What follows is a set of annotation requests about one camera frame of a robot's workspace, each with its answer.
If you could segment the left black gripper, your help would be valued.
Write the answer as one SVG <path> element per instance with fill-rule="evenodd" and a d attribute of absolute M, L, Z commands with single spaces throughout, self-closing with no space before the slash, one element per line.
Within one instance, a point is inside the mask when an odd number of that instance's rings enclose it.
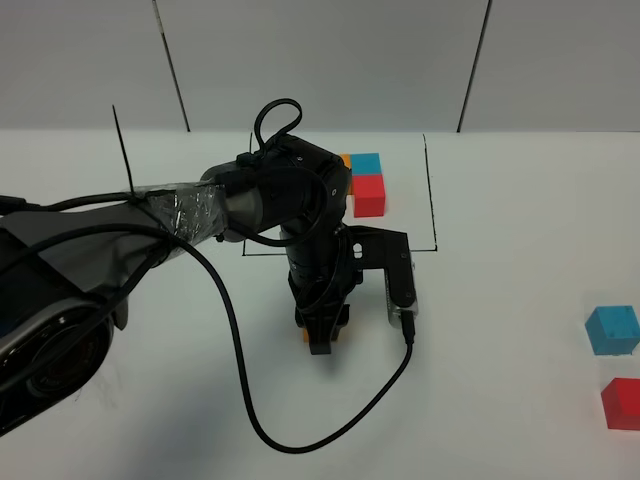
<path fill-rule="evenodd" d="M 340 223 L 311 240 L 287 248 L 295 322 L 300 328 L 306 327 L 312 355 L 331 353 L 334 318 L 321 310 L 344 302 L 362 283 L 353 246 L 352 230 Z"/>

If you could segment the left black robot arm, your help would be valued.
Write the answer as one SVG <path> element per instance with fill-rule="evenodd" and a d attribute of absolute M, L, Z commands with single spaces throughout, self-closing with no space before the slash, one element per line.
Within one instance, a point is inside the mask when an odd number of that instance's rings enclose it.
<path fill-rule="evenodd" d="M 128 322 L 142 277 L 203 241 L 266 242 L 279 228 L 297 324 L 324 353 L 352 283 L 343 224 L 343 159 L 277 134 L 200 180 L 79 197 L 49 206 L 1 201 L 1 430 L 9 433 L 82 388 Z"/>

